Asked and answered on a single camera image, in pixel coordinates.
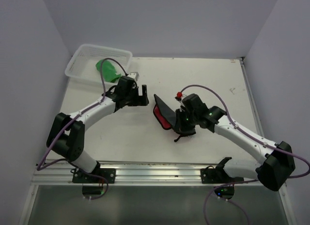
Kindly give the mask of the green microfiber towel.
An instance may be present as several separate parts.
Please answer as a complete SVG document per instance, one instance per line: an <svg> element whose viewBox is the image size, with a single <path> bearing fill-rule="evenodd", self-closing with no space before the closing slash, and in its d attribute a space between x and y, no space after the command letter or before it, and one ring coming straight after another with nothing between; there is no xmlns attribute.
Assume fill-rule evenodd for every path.
<svg viewBox="0 0 310 225"><path fill-rule="evenodd" d="M100 60L96 63L96 70L102 73L103 78L106 82L114 83L121 77L121 74L117 72L111 60L106 60L103 63L102 61L103 60Z"/></svg>

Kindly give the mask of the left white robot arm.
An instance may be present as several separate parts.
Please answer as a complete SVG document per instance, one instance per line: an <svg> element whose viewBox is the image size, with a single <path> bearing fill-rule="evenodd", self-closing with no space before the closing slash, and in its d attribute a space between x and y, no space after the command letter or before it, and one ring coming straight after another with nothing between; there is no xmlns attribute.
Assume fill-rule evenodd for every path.
<svg viewBox="0 0 310 225"><path fill-rule="evenodd" d="M141 86L142 94L134 78L122 76L117 85L104 90L101 97L88 107L72 114L59 113L52 124L46 146L79 169L89 182L100 179L99 163L84 150L85 132L102 118L125 106L147 106L147 86Z"/></svg>

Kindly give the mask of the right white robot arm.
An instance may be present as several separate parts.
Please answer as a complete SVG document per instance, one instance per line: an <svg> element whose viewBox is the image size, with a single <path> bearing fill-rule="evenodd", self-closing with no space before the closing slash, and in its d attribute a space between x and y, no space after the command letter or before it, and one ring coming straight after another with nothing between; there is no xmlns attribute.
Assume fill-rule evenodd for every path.
<svg viewBox="0 0 310 225"><path fill-rule="evenodd" d="M176 125L180 130L199 126L218 134L248 152L256 163L225 157L214 169L205 169L212 183L237 182L245 178L260 181L266 188L278 191L295 170L292 149L286 142L276 144L230 121L227 112L217 106L208 108L197 94L176 95L180 109L176 110Z"/></svg>

